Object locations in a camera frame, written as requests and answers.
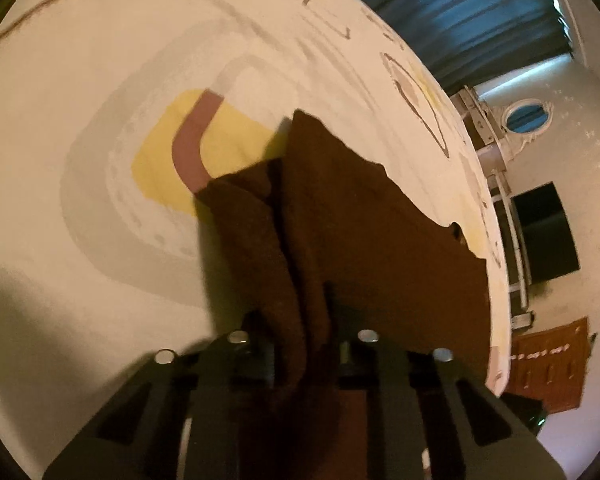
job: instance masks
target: yellow shape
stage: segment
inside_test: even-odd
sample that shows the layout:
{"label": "yellow shape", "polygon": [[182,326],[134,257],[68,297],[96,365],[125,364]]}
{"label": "yellow shape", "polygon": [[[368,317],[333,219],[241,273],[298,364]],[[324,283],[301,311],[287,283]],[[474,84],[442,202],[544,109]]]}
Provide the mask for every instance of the yellow shape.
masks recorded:
{"label": "yellow shape", "polygon": [[285,147],[286,136],[276,135],[223,102],[202,136],[200,157],[215,178],[281,156]]}
{"label": "yellow shape", "polygon": [[[173,166],[171,145],[202,90],[178,95],[142,142],[131,163],[131,175],[142,194],[165,207],[200,216],[200,204]],[[256,162],[282,155],[286,136],[276,135],[222,102],[203,134],[200,156],[212,177],[234,173]]]}

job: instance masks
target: blue curtain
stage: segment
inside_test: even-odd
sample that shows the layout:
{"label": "blue curtain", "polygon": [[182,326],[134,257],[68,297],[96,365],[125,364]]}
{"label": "blue curtain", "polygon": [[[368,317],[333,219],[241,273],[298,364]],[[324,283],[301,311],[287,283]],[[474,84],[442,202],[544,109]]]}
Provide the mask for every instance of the blue curtain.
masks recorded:
{"label": "blue curtain", "polygon": [[451,95],[570,53],[553,0],[363,0]]}

